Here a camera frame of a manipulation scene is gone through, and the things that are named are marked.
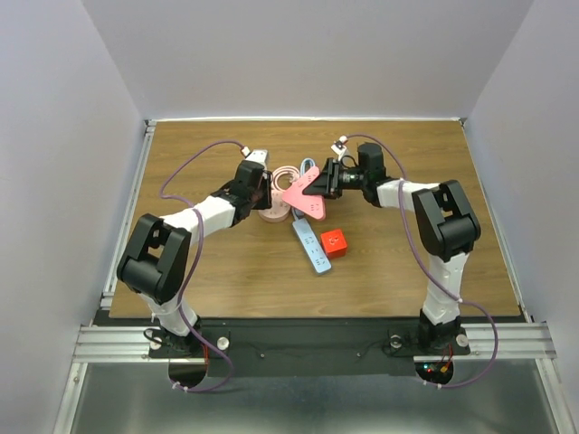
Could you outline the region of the pink triangular power strip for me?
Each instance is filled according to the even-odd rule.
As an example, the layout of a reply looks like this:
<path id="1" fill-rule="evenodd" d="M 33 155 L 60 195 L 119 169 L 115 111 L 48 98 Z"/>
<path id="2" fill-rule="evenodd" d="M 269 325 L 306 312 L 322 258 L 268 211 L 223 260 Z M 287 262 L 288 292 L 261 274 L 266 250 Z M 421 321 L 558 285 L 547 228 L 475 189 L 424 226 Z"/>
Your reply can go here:
<path id="1" fill-rule="evenodd" d="M 282 200 L 306 214 L 316 219 L 324 220 L 326 218 L 326 207 L 322 195 L 306 195 L 305 189 L 320 175 L 320 169 L 317 166 L 311 167 L 297 181 L 295 181 L 283 194 Z"/>

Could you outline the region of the pink round power strip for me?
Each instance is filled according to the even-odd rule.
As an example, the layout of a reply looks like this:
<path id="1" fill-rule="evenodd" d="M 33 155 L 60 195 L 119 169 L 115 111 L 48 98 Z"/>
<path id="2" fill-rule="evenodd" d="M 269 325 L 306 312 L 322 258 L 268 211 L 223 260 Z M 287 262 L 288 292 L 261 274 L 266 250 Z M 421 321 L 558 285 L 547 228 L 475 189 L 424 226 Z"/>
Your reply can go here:
<path id="1" fill-rule="evenodd" d="M 271 208 L 258 210 L 258 215 L 269 223 L 283 222 L 290 214 L 290 207 L 283 201 L 273 202 Z"/>

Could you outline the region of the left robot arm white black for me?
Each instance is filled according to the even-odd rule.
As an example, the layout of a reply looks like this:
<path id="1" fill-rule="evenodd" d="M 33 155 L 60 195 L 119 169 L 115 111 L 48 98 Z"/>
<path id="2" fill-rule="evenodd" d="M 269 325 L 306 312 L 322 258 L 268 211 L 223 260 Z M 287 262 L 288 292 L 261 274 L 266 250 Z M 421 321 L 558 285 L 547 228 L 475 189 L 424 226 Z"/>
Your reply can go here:
<path id="1" fill-rule="evenodd" d="M 159 335 L 151 343 L 168 346 L 182 356 L 201 347 L 199 316 L 184 301 L 203 242 L 232 228 L 254 210 L 271 208 L 271 171 L 263 153 L 243 159 L 232 180 L 202 202 L 181 212 L 138 218 L 117 266 L 117 279 L 138 294 L 158 319 Z"/>

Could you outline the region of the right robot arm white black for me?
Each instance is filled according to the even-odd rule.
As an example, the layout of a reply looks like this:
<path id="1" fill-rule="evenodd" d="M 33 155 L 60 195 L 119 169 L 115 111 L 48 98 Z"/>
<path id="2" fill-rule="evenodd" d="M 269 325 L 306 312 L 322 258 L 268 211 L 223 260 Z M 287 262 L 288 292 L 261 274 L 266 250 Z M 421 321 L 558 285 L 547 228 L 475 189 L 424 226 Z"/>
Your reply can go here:
<path id="1" fill-rule="evenodd" d="M 460 183 L 413 183 L 387 173 L 380 143 L 357 147 L 357 158 L 345 165 L 346 137 L 334 145 L 319 174 L 306 183 L 305 196 L 337 199 L 345 190 L 357 190 L 378 208 L 400 211 L 406 238 L 428 283 L 420 310 L 416 342 L 427 353 L 436 353 L 460 334 L 460 295 L 467 259 L 481 228 Z"/>

